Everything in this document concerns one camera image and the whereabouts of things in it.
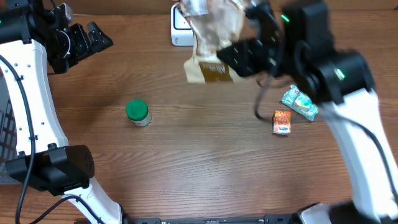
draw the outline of snack package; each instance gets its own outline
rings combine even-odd
[[[272,133],[288,135],[292,131],[289,111],[275,111],[272,122]]]
[[[184,63],[189,83],[244,80],[216,55],[239,40],[245,8],[261,0],[179,0],[177,6],[192,28],[195,44]]]
[[[282,98],[282,103],[292,108],[294,111],[313,121],[318,113],[318,107],[312,103],[311,99],[295,85],[290,86]]]

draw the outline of wooden table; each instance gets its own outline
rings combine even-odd
[[[96,21],[114,46],[50,76],[55,108],[70,144],[91,149],[99,183],[133,218],[248,217],[351,197],[337,143],[320,118],[311,123],[294,114],[293,133],[278,138],[253,115],[259,91],[253,81],[188,84],[182,65],[192,50],[171,45],[168,15],[76,20]],[[339,48],[358,49],[368,59],[397,154],[398,14],[336,11],[332,27]],[[286,110],[279,101],[288,89],[271,89],[262,113]],[[126,118],[134,98],[152,111],[146,128]],[[20,192],[20,185],[0,186],[0,223],[14,221]],[[58,199],[29,189],[21,222]],[[79,218],[65,203],[43,223]]]

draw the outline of green lid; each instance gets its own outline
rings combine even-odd
[[[127,116],[133,121],[142,121],[148,116],[148,106],[142,100],[132,100],[126,106]]]

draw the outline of brown label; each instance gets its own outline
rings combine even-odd
[[[205,82],[231,82],[229,67],[225,63],[199,62]]]

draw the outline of green light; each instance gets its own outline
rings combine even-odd
[[[336,75],[337,75],[337,77],[340,79],[340,80],[343,80],[345,77],[346,77],[346,75],[344,75],[344,73],[340,70],[340,69],[335,69],[335,73],[336,73]]]
[[[290,19],[287,17],[287,16],[285,16],[285,15],[280,15],[281,16],[281,18],[285,21],[285,22],[290,22]]]

